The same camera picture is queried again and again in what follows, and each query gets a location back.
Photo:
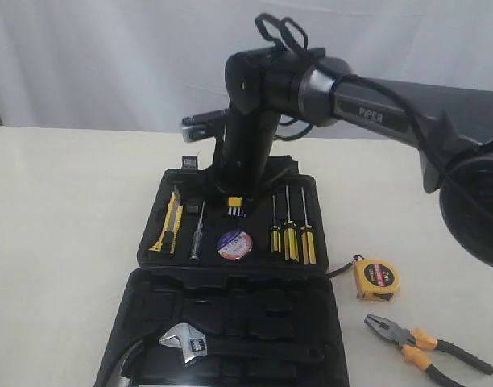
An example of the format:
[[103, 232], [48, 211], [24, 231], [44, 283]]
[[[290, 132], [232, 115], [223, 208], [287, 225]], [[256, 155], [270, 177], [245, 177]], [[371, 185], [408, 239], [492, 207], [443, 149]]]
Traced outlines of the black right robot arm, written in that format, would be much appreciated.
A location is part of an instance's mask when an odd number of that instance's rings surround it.
[[213, 171], [227, 189], [258, 186], [282, 116], [338, 121], [415, 148], [454, 239], [493, 268], [493, 91], [370, 79], [321, 48], [237, 52], [225, 67], [229, 107]]

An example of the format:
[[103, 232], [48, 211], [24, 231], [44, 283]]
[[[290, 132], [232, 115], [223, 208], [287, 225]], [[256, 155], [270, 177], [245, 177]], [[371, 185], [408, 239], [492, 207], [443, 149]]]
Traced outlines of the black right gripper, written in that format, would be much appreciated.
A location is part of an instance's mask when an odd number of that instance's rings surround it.
[[244, 114], [235, 106], [224, 118], [224, 135], [216, 144], [209, 177], [227, 196], [257, 196], [284, 175], [295, 172], [290, 156], [271, 157], [281, 114], [255, 108]]

